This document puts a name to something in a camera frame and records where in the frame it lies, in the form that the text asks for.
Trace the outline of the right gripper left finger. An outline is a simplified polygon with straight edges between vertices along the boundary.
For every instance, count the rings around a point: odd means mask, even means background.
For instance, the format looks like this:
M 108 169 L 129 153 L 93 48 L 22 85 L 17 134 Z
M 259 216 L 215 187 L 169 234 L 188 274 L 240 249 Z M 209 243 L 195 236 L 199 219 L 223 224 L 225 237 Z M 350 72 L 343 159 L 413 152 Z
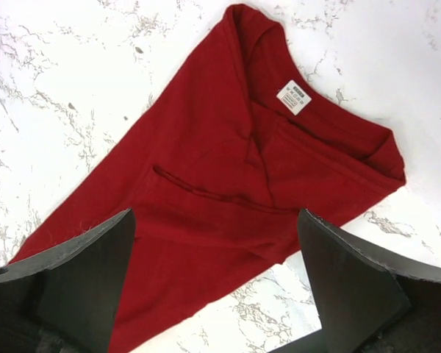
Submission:
M 107 352 L 135 236 L 124 210 L 0 268 L 0 352 Z

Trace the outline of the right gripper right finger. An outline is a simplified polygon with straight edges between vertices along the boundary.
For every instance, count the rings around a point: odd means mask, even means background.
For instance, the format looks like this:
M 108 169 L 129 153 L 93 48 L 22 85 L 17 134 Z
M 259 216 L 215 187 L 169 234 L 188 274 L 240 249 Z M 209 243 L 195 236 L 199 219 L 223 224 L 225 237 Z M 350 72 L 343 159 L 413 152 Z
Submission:
M 441 268 L 391 252 L 308 210 L 298 237 L 321 328 L 300 352 L 441 353 Z

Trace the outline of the red t shirt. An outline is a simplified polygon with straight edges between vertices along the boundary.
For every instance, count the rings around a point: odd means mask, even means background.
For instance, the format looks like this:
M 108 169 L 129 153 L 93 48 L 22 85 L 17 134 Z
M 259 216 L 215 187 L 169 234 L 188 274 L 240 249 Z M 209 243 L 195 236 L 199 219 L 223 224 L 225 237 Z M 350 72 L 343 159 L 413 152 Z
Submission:
M 129 352 L 298 251 L 301 209 L 341 226 L 405 181 L 392 131 L 315 92 L 282 25 L 234 4 L 15 259 L 132 209 L 110 342 Z

